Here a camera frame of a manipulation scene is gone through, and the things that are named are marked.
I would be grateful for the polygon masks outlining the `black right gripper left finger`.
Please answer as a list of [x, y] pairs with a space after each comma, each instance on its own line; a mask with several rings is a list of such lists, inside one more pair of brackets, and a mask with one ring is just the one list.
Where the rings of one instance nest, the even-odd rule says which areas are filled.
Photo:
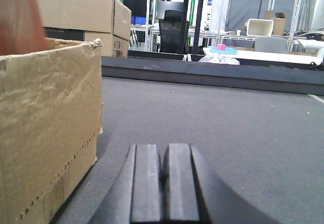
[[89, 223], [160, 222], [160, 161], [156, 145], [131, 145], [116, 180]]

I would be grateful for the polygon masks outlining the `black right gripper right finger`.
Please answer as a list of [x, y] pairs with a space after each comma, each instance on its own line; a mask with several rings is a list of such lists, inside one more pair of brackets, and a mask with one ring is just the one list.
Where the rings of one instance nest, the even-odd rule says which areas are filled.
[[236, 193], [189, 144], [169, 144], [164, 158], [166, 223], [277, 223]]

